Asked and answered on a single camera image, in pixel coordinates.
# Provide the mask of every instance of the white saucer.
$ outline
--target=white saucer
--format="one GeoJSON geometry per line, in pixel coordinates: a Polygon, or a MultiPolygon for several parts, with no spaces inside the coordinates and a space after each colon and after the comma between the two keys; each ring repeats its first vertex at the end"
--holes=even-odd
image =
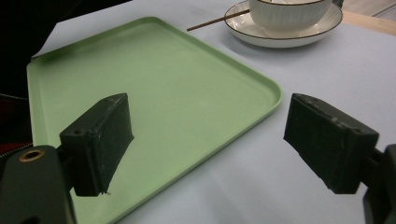
{"type": "MultiPolygon", "coordinates": [[[[248,9],[248,1],[241,2],[231,7],[225,16],[248,9]]],[[[337,27],[343,20],[342,10],[332,4],[323,18],[313,27],[303,30],[300,33],[283,34],[282,36],[269,36],[265,29],[256,25],[250,17],[250,13],[233,17],[225,21],[230,27],[233,35],[249,44],[267,48],[294,48],[307,45],[320,40],[337,27]]]]}

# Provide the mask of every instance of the chopsticks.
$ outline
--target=chopsticks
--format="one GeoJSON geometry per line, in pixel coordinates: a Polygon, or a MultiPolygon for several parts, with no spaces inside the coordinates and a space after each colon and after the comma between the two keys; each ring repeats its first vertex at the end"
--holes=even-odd
{"type": "Polygon", "coordinates": [[[198,29],[198,28],[201,28],[201,27],[204,27],[204,26],[207,26],[207,25],[211,25],[211,24],[219,22],[219,21],[225,21],[225,20],[228,20],[228,19],[233,18],[233,17],[237,17],[237,16],[240,16],[240,15],[243,15],[243,14],[247,14],[247,13],[249,13],[249,11],[250,11],[249,9],[246,9],[246,10],[237,12],[235,14],[231,14],[231,15],[228,15],[228,16],[225,16],[225,17],[221,17],[221,18],[215,19],[213,21],[207,21],[205,23],[202,23],[202,24],[199,24],[199,25],[196,25],[196,26],[192,26],[191,28],[187,29],[187,31],[195,30],[195,29],[198,29]]]}

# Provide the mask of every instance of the white table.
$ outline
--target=white table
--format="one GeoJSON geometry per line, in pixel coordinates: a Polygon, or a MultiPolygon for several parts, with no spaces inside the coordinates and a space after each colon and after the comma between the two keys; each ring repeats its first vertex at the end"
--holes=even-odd
{"type": "MultiPolygon", "coordinates": [[[[222,16],[238,0],[135,0],[59,23],[42,52],[155,16],[181,30],[222,16]]],[[[279,109],[120,223],[364,223],[361,185],[335,195],[283,140],[294,92],[322,99],[396,143],[396,37],[342,23],[317,43],[266,49],[235,38],[224,22],[190,32],[278,82],[279,109]]]]}

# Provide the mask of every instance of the green tray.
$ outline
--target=green tray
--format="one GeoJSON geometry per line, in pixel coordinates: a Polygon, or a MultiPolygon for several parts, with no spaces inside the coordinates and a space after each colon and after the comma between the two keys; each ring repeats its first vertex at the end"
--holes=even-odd
{"type": "Polygon", "coordinates": [[[79,223],[111,223],[270,115],[282,90],[157,18],[143,18],[28,65],[35,145],[97,101],[127,92],[135,140],[97,198],[72,197],[79,223]]]}

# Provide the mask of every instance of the bowl rim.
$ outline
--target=bowl rim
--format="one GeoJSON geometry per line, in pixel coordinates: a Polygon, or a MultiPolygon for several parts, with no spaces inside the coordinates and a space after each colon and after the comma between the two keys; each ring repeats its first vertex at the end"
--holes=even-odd
{"type": "Polygon", "coordinates": [[[264,4],[268,4],[268,5],[275,5],[275,6],[293,7],[293,6],[312,5],[312,4],[316,4],[316,3],[324,2],[324,1],[328,1],[328,0],[316,0],[316,1],[305,2],[305,3],[287,3],[287,4],[267,2],[265,0],[249,0],[249,1],[257,1],[257,2],[260,2],[260,3],[264,3],[264,4]]]}

